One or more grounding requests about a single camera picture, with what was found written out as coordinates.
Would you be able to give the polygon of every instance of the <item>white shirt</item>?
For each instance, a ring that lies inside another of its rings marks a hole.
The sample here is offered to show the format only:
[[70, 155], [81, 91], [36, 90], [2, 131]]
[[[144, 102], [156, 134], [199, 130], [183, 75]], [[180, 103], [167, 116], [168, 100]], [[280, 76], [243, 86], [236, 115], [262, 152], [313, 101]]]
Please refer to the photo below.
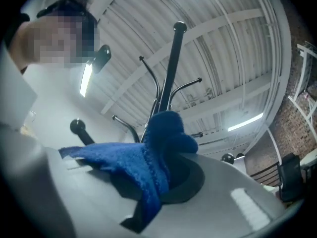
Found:
[[23, 79], [4, 42], [0, 45], [0, 123], [19, 130], [37, 94]]

